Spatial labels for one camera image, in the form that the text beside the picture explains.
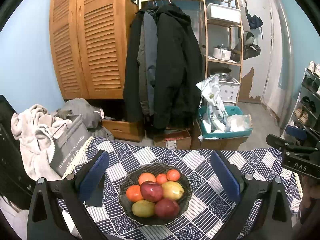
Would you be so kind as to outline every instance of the orange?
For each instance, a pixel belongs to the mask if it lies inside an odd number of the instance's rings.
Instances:
[[[177,181],[180,178],[180,173],[177,170],[169,170],[167,172],[167,179],[169,181]]]
[[[139,184],[141,185],[142,183],[144,183],[145,181],[154,181],[156,182],[156,177],[149,173],[149,172],[145,172],[145,173],[142,173],[138,179],[139,181]]]
[[[160,185],[164,184],[167,181],[167,175],[165,175],[164,173],[160,173],[158,176],[156,176],[156,182]]]
[[[132,202],[137,202],[139,200],[143,200],[139,185],[132,185],[132,186],[128,187],[125,194],[126,194],[127,198]]]

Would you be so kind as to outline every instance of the teal plastic basket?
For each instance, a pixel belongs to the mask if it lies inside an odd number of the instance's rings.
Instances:
[[[252,128],[246,131],[240,131],[240,132],[223,132],[223,133],[207,133],[204,125],[202,123],[202,116],[206,112],[206,106],[203,106],[199,109],[199,125],[202,133],[203,138],[219,138],[219,139],[227,139],[227,138],[234,138],[234,137],[249,137]],[[237,106],[225,106],[225,109],[228,113],[229,116],[234,115],[234,114],[240,114],[244,115],[241,109]]]

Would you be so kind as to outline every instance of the blue and white patterned tablecloth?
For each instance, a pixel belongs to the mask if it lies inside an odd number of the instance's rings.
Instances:
[[[87,206],[89,214],[102,232],[128,240],[210,240],[220,229],[234,207],[226,196],[217,175],[210,166],[212,150],[170,150],[160,147],[139,147],[127,143],[92,139],[75,171],[90,161],[100,150],[109,153],[110,164],[106,170],[103,206]],[[292,215],[299,210],[301,196],[295,175],[281,167],[281,154],[276,149],[252,151],[222,151],[230,163],[242,173],[255,179],[272,180],[280,177],[289,201]],[[118,201],[120,182],[131,170],[143,164],[162,162],[173,165],[188,176],[192,198],[187,211],[167,226],[142,226],[124,214]],[[59,200],[66,209],[63,200]],[[260,201],[256,200],[241,234],[245,236],[253,225]]]

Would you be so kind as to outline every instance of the black coat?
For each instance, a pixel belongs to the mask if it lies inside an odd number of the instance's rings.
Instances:
[[[147,9],[140,10],[131,25],[123,91],[129,122],[143,118],[137,55],[141,24]],[[195,114],[200,102],[200,90],[195,85],[202,80],[202,57],[190,16],[174,4],[153,9],[156,10],[158,30],[153,125],[162,129],[170,119]]]
[[[170,118],[196,113],[202,80],[202,56],[191,28],[189,15],[175,4],[160,6],[156,12],[158,52],[154,93],[156,128],[165,128]]]
[[[123,99],[125,102],[126,119],[129,122],[138,122],[143,119],[139,98],[139,64],[137,61],[143,15],[144,12],[139,11],[131,23],[125,65]]]

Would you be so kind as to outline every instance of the blue wall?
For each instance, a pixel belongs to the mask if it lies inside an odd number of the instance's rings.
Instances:
[[[18,112],[64,103],[49,40],[50,0],[23,0],[0,32],[0,94]]]
[[[300,91],[304,69],[308,67],[310,61],[320,63],[320,37],[295,0],[281,0],[281,2],[288,18],[293,43],[295,69],[292,97],[296,100]]]

